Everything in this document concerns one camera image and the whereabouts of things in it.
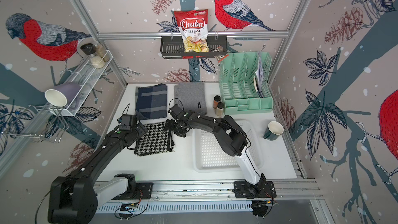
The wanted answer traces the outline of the black white houndstooth scarf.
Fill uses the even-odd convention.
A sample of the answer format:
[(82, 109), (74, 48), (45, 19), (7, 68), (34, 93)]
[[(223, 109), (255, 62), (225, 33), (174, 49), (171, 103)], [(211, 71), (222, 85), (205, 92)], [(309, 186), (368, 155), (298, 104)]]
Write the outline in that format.
[(166, 122), (144, 125), (147, 133), (137, 142), (134, 153), (139, 157), (172, 152), (174, 141), (170, 130), (165, 129)]

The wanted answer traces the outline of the navy plaid scarf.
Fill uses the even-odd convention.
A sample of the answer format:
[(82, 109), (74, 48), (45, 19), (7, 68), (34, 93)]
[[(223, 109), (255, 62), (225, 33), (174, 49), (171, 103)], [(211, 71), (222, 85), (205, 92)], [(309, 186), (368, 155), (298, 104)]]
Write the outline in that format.
[(138, 120), (167, 117), (167, 85), (137, 87), (135, 91), (135, 115)]

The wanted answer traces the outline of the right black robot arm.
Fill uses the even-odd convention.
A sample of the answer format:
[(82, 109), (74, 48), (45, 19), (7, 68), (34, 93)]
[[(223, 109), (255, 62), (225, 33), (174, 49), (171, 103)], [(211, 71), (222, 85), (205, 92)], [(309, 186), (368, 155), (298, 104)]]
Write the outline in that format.
[(192, 129), (211, 133), (216, 138), (221, 149), (234, 157), (241, 168), (245, 184), (250, 190), (260, 193), (266, 186), (266, 177), (260, 172), (251, 158), (248, 149), (251, 142), (244, 130), (229, 115), (224, 117), (209, 117), (195, 111), (185, 111), (177, 104), (167, 111), (173, 119), (166, 121), (165, 129), (184, 138)]

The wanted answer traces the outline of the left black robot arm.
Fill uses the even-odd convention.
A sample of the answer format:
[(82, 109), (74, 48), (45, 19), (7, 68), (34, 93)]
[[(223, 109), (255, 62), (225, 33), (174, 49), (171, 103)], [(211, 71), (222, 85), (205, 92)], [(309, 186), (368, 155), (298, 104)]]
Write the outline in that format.
[(135, 115), (122, 115), (121, 123), (109, 132), (100, 147), (67, 176), (50, 186), (48, 221), (51, 224), (87, 224), (98, 207), (94, 184), (113, 158), (147, 133)]

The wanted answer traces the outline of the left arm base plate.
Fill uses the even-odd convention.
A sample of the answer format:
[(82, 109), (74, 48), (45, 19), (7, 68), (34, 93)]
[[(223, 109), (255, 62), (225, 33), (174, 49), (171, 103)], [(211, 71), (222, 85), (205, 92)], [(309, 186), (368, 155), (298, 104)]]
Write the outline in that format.
[(151, 199), (153, 183), (135, 183), (134, 188), (129, 186), (127, 191), (117, 195), (113, 200), (149, 200)]

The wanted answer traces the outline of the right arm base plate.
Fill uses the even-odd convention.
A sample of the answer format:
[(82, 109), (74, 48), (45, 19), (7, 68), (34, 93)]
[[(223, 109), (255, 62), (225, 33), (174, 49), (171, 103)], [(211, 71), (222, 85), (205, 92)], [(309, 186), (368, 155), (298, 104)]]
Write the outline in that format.
[(252, 185), (246, 181), (235, 181), (232, 191), (235, 198), (276, 198), (276, 189), (272, 181), (260, 181), (256, 185)]

